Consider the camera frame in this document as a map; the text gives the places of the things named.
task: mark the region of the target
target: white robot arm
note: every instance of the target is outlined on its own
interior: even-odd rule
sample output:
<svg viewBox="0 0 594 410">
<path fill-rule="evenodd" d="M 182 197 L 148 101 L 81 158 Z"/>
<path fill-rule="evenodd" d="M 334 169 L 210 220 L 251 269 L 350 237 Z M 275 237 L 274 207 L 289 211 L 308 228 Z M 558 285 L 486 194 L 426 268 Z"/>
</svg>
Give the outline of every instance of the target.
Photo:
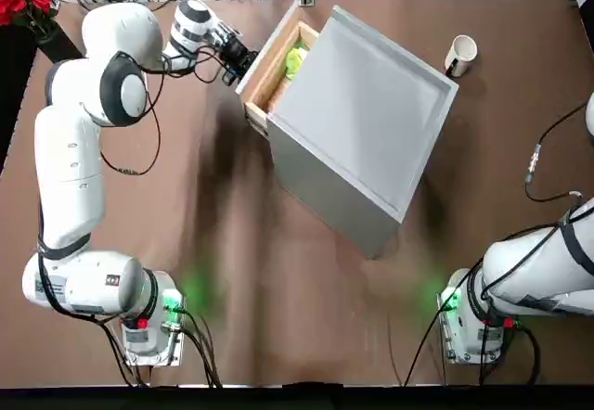
<svg viewBox="0 0 594 410">
<path fill-rule="evenodd" d="M 86 57 L 61 62 L 49 72 L 48 106 L 35 121 L 41 223 L 38 252 L 23 274 L 23 293 L 58 311 L 118 315 L 129 363 L 176 365 L 181 335 L 171 331 L 179 325 L 172 309 L 183 306 L 183 297 L 172 278 L 143 269 L 130 255 L 88 248 L 91 232 L 105 215 L 100 128 L 142 119 L 145 72 L 188 74 L 200 48 L 208 46 L 226 64 L 226 82 L 232 83 L 254 53 L 197 0 L 178 6 L 164 50 L 158 21 L 138 4 L 91 11 L 83 38 Z"/>
<path fill-rule="evenodd" d="M 586 125 L 594 141 L 594 95 Z M 519 315 L 594 315 L 593 229 L 591 199 L 555 226 L 492 244 L 480 266 L 455 272 L 439 300 L 449 361 L 480 364 L 483 353 L 484 364 L 495 362 L 504 327 Z"/>
</svg>

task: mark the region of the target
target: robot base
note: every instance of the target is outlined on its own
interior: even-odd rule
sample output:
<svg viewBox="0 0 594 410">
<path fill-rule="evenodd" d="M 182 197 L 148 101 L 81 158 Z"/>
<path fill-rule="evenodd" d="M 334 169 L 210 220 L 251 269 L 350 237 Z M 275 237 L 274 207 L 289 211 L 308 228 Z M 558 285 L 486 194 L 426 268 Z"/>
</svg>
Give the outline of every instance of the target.
<svg viewBox="0 0 594 410">
<path fill-rule="evenodd" d="M 481 363 L 484 323 L 476 318 L 469 305 L 468 280 L 455 290 L 456 285 L 468 271 L 468 269 L 460 269 L 455 272 L 451 276 L 447 288 L 441 295 L 437 295 L 437 306 L 438 309 L 441 309 L 444 301 L 453 292 L 455 293 L 450 300 L 451 309 L 439 314 L 439 330 L 442 332 L 444 341 L 444 356 L 450 364 L 477 365 Z M 501 355 L 502 343 L 503 328 L 488 328 L 483 364 L 490 364 L 498 359 Z"/>
<path fill-rule="evenodd" d="M 154 271 L 157 299 L 145 328 L 132 329 L 122 324 L 126 363 L 130 366 L 178 366 L 184 348 L 180 314 L 165 307 L 183 308 L 185 300 L 172 278 L 163 271 Z"/>
</svg>

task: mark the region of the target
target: green led light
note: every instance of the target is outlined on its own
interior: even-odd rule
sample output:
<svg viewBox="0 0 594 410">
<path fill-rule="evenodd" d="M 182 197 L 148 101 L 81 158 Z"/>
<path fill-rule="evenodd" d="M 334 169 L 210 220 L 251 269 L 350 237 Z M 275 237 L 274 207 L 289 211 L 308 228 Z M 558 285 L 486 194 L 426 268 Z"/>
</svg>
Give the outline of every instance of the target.
<svg viewBox="0 0 594 410">
<path fill-rule="evenodd" d="M 446 301 L 449 298 L 447 304 L 444 307 L 444 311 L 453 311 L 458 308 L 458 301 L 461 297 L 462 291 L 460 288 L 447 287 L 444 289 L 444 292 L 442 292 L 442 301 Z"/>
<path fill-rule="evenodd" d="M 163 292 L 163 321 L 169 324 L 176 324 L 180 320 L 177 309 L 182 307 L 182 296 L 179 291 L 175 289 L 166 289 Z"/>
</svg>

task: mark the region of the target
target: wooden drawer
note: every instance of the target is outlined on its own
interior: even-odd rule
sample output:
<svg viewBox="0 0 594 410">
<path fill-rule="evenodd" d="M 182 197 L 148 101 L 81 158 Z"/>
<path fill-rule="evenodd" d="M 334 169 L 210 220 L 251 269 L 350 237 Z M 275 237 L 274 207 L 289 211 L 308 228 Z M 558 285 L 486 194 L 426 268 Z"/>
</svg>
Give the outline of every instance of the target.
<svg viewBox="0 0 594 410">
<path fill-rule="evenodd" d="M 301 20 L 300 8 L 292 8 L 238 87 L 246 118 L 262 135 L 268 135 L 266 119 L 291 83 L 285 77 L 287 54 L 300 42 L 311 50 L 317 35 L 313 28 Z"/>
</svg>

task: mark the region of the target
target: black device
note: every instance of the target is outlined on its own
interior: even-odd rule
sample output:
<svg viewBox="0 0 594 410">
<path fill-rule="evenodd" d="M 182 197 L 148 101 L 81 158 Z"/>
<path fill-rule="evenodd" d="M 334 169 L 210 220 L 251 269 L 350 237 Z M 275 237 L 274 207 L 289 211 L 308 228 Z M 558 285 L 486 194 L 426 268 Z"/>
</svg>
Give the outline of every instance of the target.
<svg viewBox="0 0 594 410">
<path fill-rule="evenodd" d="M 231 35 L 218 51 L 221 60 L 226 64 L 222 78 L 225 85 L 231 85 L 237 79 L 241 80 L 258 56 L 257 51 L 250 51 L 236 35 Z"/>
</svg>

